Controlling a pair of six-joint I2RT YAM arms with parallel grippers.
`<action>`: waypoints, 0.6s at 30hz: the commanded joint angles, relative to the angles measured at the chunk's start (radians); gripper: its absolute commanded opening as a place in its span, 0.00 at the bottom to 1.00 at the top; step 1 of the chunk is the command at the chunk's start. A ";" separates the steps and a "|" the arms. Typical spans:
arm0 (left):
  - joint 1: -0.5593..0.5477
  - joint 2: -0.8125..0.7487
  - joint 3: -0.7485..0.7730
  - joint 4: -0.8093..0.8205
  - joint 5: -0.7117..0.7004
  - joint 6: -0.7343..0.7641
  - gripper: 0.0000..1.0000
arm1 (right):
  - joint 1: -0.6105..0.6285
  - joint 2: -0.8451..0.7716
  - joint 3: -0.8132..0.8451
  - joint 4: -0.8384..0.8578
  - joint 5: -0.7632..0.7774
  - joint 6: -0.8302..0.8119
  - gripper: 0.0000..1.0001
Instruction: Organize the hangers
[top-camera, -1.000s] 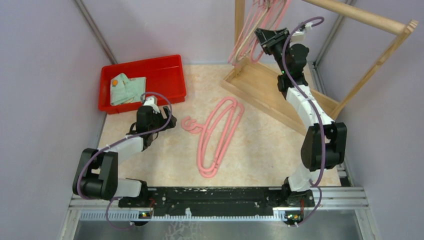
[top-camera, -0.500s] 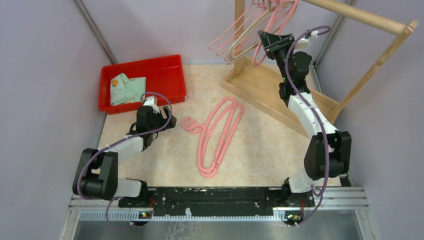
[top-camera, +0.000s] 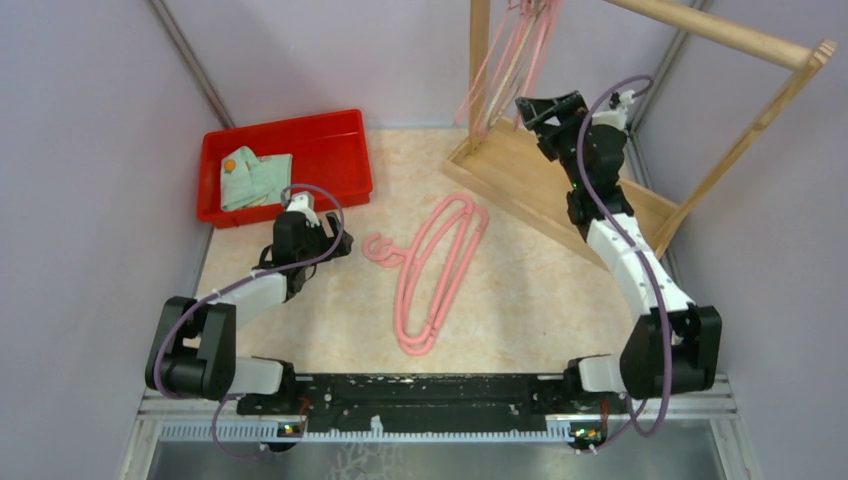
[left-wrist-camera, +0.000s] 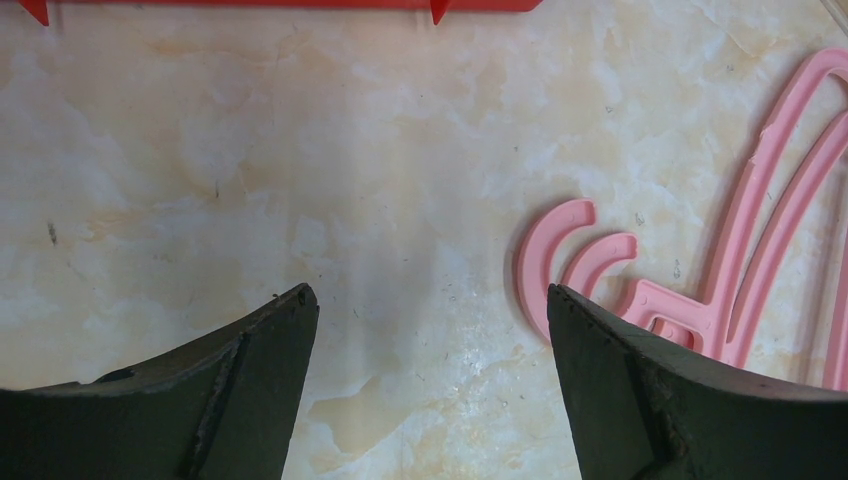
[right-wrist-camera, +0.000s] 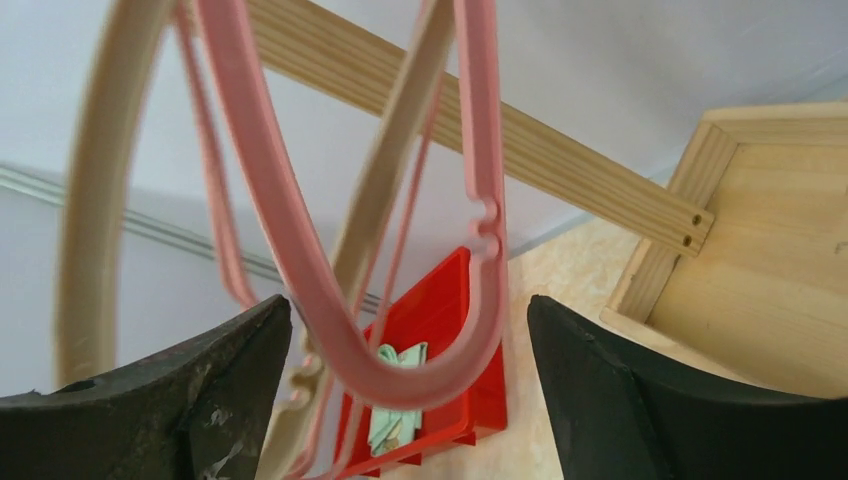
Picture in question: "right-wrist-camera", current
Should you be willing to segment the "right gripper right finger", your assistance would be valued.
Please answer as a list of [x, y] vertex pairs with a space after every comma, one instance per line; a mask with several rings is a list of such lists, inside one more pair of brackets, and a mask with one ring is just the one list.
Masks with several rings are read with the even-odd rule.
[[568, 479], [843, 479], [847, 402], [691, 367], [553, 298], [527, 308]]

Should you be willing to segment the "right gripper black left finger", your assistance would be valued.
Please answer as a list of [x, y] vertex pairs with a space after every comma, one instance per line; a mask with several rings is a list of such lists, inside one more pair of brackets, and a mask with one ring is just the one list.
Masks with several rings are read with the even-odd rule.
[[1, 401], [5, 479], [252, 479], [292, 336], [271, 297], [54, 393]]

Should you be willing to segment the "beige thick hanger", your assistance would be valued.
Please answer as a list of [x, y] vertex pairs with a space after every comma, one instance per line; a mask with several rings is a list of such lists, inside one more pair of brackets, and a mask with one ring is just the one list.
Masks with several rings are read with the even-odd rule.
[[[60, 382], [73, 382], [86, 374], [105, 371], [115, 362], [114, 288], [129, 162], [149, 70], [161, 31], [174, 19], [177, 2], [115, 3], [96, 56], [66, 197], [54, 318], [56, 378]], [[410, 51], [415, 47], [420, 22], [431, 2], [421, 10]], [[448, 49], [409, 149], [414, 141], [422, 140], [425, 111], [442, 78]], [[333, 259], [327, 259], [347, 305], [367, 284], [406, 171], [409, 149], [399, 163], [401, 179], [384, 230], [378, 234], [363, 233], [357, 224], [358, 209], [364, 203], [367, 189], [376, 183], [374, 156], [404, 61], [362, 170], [336, 254]]]

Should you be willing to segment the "thin pink wire hanger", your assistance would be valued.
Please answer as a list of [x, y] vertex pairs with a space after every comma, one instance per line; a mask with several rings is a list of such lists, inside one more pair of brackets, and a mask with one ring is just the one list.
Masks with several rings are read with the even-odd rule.
[[[436, 89], [432, 95], [430, 109], [425, 119], [422, 140], [418, 150], [418, 154], [414, 163], [414, 170], [409, 185], [409, 193], [403, 210], [401, 223], [399, 227], [399, 235], [395, 245], [392, 261], [387, 274], [386, 287], [384, 298], [379, 304], [377, 311], [377, 320], [385, 322], [388, 312], [388, 301], [394, 290], [396, 276], [401, 265], [401, 260], [406, 249], [407, 237], [409, 234], [414, 208], [417, 203], [417, 198], [420, 189], [421, 177], [425, 169], [427, 155], [429, 153], [430, 141], [434, 129], [434, 122], [439, 112], [439, 101], [442, 91], [442, 81], [437, 83]], [[292, 469], [285, 476], [285, 479], [301, 479], [307, 473], [313, 463], [317, 452], [317, 444], [320, 438], [320, 433], [323, 425], [323, 415], [326, 411], [327, 403], [332, 393], [335, 383], [335, 377], [328, 369], [325, 369], [318, 383], [317, 394], [313, 397], [313, 406], [316, 408], [314, 415], [309, 423], [309, 429], [304, 441], [304, 447], [297, 459], [294, 461]]]
[[242, 262], [218, 137], [192, 45], [190, 22], [181, 1], [174, 6], [173, 16], [203, 154], [207, 204], [221, 280], [231, 297], [248, 309], [258, 300]]

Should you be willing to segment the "thick pink hanger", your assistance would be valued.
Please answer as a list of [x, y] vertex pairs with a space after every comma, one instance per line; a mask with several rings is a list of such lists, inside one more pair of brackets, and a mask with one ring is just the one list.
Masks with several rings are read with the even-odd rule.
[[403, 64], [375, 152], [375, 185], [358, 209], [363, 233], [381, 233], [426, 98], [456, 46], [467, 194], [484, 204], [472, 223], [484, 245], [472, 260], [479, 282], [455, 341], [424, 366], [393, 367], [354, 326], [318, 239], [279, 130], [242, 1], [199, 1], [199, 29], [243, 174], [275, 262], [301, 317], [339, 379], [363, 401], [400, 410], [442, 405], [486, 369], [501, 340], [508, 281], [496, 8], [491, 1], [433, 1]]

